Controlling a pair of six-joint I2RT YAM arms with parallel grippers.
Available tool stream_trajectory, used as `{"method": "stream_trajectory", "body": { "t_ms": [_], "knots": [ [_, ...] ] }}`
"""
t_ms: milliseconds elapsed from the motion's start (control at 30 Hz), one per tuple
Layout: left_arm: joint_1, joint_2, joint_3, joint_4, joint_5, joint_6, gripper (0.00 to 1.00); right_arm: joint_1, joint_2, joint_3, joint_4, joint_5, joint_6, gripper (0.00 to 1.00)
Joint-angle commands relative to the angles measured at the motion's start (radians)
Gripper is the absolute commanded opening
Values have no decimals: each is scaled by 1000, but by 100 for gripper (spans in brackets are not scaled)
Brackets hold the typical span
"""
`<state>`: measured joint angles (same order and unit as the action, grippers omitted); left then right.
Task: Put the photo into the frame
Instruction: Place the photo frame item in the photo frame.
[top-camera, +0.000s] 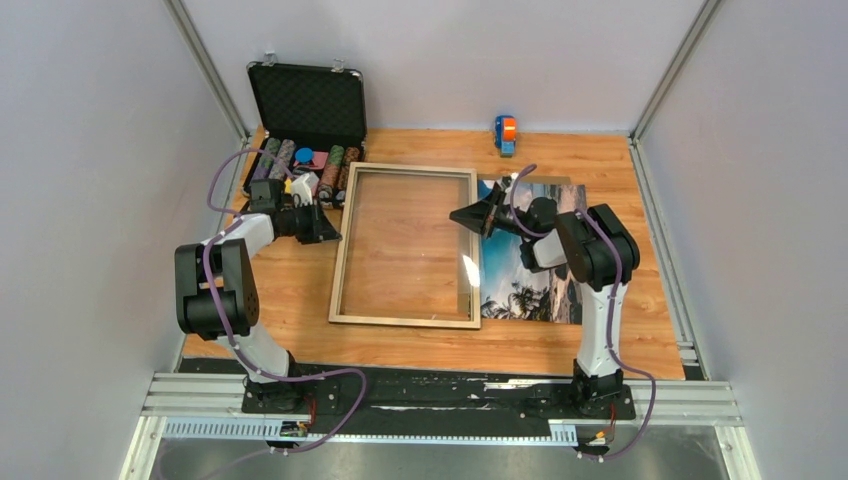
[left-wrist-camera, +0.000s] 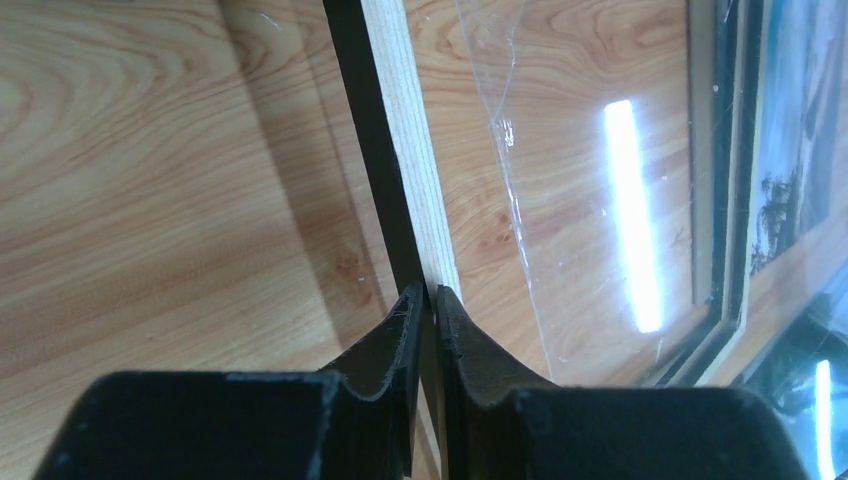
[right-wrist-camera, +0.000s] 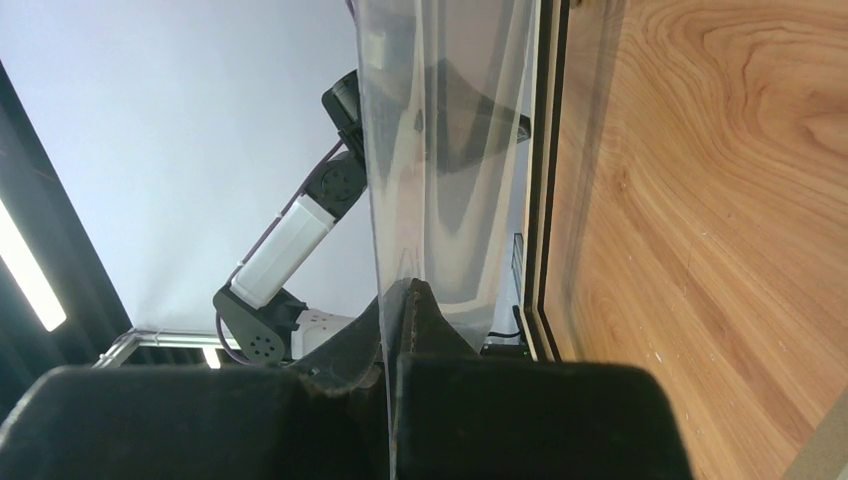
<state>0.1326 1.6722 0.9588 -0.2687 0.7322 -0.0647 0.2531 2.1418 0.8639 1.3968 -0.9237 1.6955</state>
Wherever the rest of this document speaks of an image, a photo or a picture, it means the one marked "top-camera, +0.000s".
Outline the beach landscape photo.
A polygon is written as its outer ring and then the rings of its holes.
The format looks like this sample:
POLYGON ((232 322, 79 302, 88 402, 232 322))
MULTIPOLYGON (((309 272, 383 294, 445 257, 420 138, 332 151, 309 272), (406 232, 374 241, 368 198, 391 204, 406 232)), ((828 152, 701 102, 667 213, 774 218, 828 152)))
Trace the beach landscape photo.
MULTIPOLYGON (((554 200, 560 213, 587 206, 584 185, 524 182, 514 205, 526 211, 537 197, 554 200)), ((567 264, 532 273, 520 245, 520 237, 500 229, 481 241, 481 317, 581 325, 582 298, 567 264)))

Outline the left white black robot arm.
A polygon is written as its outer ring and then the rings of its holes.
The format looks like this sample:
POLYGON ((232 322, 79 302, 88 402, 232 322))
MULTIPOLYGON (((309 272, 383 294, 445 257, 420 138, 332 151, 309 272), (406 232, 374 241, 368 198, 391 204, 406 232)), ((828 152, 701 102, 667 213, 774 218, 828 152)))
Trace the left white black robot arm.
POLYGON ((201 243, 175 251, 176 313, 180 329, 227 348, 245 369, 246 389, 283 413, 306 400, 292 354, 260 321, 260 299, 252 258, 280 237, 302 245, 339 241, 321 205, 313 199, 313 175, 284 193, 280 180, 258 180, 249 188, 248 210, 231 226, 201 243))

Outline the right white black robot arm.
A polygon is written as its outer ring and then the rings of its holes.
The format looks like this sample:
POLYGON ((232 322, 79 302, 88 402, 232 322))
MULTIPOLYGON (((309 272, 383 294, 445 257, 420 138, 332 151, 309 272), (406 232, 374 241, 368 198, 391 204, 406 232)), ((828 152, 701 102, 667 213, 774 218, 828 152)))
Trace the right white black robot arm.
POLYGON ((569 269, 582 299, 582 333, 565 398, 584 417, 609 411, 624 391, 621 309, 641 260, 637 243, 610 206, 561 213, 555 200, 537 197, 522 210, 509 191, 495 186, 449 218, 483 238, 496 230, 518 236, 522 264, 533 273, 569 269))

